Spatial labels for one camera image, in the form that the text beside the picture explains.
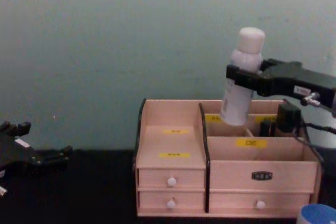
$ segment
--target blue lid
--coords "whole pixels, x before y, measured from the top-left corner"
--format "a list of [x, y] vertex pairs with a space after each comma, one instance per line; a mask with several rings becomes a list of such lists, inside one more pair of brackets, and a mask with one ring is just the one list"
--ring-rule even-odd
[[306, 205], [301, 209], [301, 215], [311, 224], [336, 223], [336, 209], [326, 205]]

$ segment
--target bottle cap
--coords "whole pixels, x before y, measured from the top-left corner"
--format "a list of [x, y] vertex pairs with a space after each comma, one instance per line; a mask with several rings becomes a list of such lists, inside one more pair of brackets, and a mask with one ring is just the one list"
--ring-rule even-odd
[[265, 33], [254, 27], [244, 27], [239, 31], [237, 49], [246, 54], [259, 54], [264, 44]]

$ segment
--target wooden drawer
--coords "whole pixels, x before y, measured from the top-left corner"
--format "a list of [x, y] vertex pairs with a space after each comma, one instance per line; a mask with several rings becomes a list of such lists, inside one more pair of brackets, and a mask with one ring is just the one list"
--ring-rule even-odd
[[139, 192], [139, 205], [144, 209], [204, 209], [204, 200], [204, 193], [196, 192]]
[[[175, 181], [176, 184], [169, 186], [169, 179]], [[204, 188], [204, 184], [205, 171], [201, 169], [139, 169], [140, 188]]]
[[219, 209], [300, 209], [309, 203], [309, 194], [230, 194], [210, 193], [209, 211]]
[[[255, 172], [269, 172], [272, 177], [255, 180]], [[210, 189], [313, 193], [316, 172], [317, 162], [211, 161]]]

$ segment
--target white bottle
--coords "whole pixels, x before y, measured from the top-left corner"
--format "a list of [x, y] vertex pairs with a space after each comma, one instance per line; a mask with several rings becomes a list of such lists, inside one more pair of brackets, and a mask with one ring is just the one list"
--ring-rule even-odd
[[[232, 53], [230, 64], [249, 72], [258, 72], [263, 60], [260, 52], [264, 40], [265, 33], [258, 28], [245, 27], [241, 29], [238, 47]], [[234, 83], [234, 80], [226, 79], [221, 118], [230, 125], [243, 125], [247, 121], [253, 90], [237, 86]]]

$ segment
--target white drawer knob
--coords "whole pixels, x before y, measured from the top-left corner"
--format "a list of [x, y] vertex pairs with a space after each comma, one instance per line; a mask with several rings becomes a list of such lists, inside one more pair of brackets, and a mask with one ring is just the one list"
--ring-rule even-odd
[[262, 200], [257, 201], [257, 209], [264, 209], [266, 207], [266, 203]]
[[168, 202], [167, 202], [167, 207], [169, 208], [169, 209], [173, 209], [173, 208], [175, 208], [176, 207], [176, 203], [175, 203], [175, 201], [174, 200], [169, 200]]
[[173, 178], [173, 177], [169, 178], [169, 179], [167, 180], [167, 184], [168, 184], [169, 186], [175, 186], [175, 185], [176, 185], [176, 179]]

